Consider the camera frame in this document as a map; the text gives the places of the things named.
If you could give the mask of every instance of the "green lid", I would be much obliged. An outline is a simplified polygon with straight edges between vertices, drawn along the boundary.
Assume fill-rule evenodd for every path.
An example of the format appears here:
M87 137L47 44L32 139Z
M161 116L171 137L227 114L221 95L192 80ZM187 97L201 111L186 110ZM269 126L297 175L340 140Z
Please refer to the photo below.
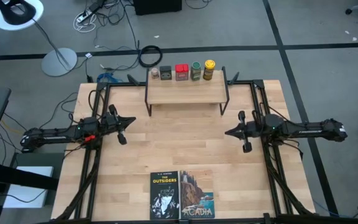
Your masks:
M199 62L193 62L193 64L191 65L194 69L199 69L201 68L201 65Z

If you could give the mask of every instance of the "book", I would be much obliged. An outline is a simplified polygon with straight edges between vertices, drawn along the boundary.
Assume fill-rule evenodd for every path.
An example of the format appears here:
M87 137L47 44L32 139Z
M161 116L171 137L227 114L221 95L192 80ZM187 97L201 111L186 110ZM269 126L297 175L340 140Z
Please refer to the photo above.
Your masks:
M178 171L150 174L150 219L179 219Z
M181 219L215 218L211 170L180 171Z

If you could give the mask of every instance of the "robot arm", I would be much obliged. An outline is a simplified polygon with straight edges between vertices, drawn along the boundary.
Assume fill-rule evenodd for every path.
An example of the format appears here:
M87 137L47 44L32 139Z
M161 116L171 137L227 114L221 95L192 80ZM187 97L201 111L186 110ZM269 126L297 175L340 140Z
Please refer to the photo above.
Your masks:
M342 123L334 119L327 119L314 123L294 123L285 121L275 114L266 114L254 121L245 122L246 114L239 112L240 123L225 134L244 140L244 152L252 150L248 138L267 137L270 142L278 143L288 138L325 138L330 141L341 142L347 137Z
M32 128L26 131L21 140L22 152L33 152L44 144L77 142L80 144L97 144L100 137L118 132L118 140L126 144L123 135L125 129L135 121L135 117L124 118L117 114L114 105L109 106L109 112L103 115L101 121L94 117L84 118L77 125L64 129Z

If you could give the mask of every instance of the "yellow lid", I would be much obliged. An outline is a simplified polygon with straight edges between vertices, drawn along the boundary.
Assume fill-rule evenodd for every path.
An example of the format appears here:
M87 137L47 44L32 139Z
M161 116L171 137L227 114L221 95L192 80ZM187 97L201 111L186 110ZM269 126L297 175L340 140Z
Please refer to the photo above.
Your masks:
M205 68L214 69L215 68L215 62L213 60L205 61Z

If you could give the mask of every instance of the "red box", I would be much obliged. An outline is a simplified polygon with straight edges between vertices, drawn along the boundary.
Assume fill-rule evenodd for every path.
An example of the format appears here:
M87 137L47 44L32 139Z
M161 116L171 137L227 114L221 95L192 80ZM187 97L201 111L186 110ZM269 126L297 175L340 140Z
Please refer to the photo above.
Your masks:
M189 65L179 64L175 65L175 73L177 81L184 81L189 79Z

